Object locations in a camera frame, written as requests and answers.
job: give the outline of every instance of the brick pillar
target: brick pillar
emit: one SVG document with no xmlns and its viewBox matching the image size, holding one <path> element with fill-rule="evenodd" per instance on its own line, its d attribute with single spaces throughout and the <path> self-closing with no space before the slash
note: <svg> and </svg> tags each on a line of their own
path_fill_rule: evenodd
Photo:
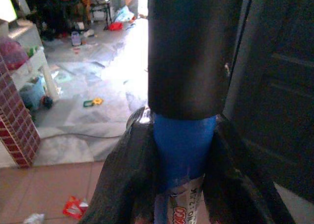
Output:
<svg viewBox="0 0 314 224">
<path fill-rule="evenodd" d="M 0 55 L 0 139 L 20 168 L 29 168 L 40 137 Z"/>
</svg>

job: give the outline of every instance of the door panel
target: door panel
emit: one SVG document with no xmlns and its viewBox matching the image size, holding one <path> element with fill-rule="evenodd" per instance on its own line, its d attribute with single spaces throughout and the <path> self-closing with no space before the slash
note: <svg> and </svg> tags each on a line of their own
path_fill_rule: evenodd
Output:
<svg viewBox="0 0 314 224">
<path fill-rule="evenodd" d="M 257 7 L 231 119 L 276 182 L 314 201 L 314 0 L 252 0 Z"/>
</svg>

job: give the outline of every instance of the blue cylinder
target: blue cylinder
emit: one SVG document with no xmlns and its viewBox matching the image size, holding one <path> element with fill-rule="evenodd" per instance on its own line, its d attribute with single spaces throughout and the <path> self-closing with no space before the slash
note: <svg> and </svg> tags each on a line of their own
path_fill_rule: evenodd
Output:
<svg viewBox="0 0 314 224">
<path fill-rule="evenodd" d="M 155 114 L 154 138 L 161 160 L 155 224 L 167 223 L 167 190 L 204 174 L 216 116 L 203 120 L 174 120 Z"/>
</svg>

